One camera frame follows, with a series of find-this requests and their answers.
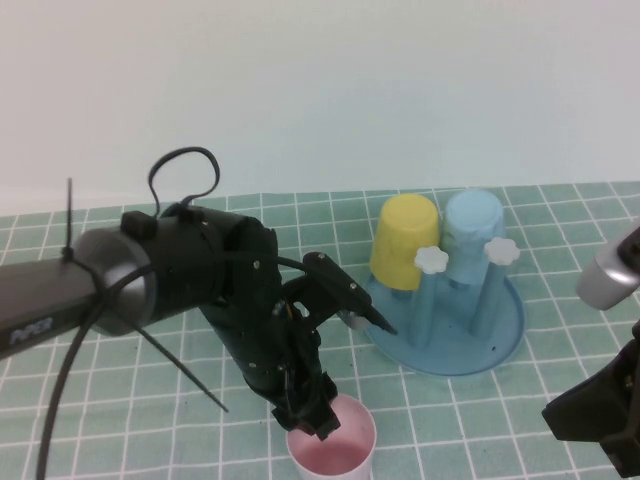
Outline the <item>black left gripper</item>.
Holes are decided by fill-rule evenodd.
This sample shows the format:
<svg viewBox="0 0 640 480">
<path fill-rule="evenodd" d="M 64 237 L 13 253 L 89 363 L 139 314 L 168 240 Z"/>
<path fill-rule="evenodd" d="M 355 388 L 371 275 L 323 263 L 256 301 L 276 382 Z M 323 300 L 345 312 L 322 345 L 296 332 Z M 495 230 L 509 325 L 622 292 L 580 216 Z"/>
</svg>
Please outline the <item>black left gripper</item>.
<svg viewBox="0 0 640 480">
<path fill-rule="evenodd" d="M 331 316 L 327 290 L 311 278 L 283 286 L 264 313 L 244 329 L 244 380 L 273 406 L 287 432 L 300 429 L 325 441 L 341 423 L 331 403 L 338 391 L 321 366 L 317 327 Z"/>
</svg>

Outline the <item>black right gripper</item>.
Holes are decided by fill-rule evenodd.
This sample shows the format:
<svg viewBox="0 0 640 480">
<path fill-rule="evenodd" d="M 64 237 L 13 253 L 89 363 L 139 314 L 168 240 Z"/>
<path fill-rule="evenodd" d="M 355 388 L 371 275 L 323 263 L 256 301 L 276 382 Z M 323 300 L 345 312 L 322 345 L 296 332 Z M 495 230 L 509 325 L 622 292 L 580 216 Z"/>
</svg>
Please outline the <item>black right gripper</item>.
<svg viewBox="0 0 640 480">
<path fill-rule="evenodd" d="M 639 326 L 596 374 L 542 410 L 556 439 L 600 445 L 622 478 L 639 475 Z"/>
</svg>

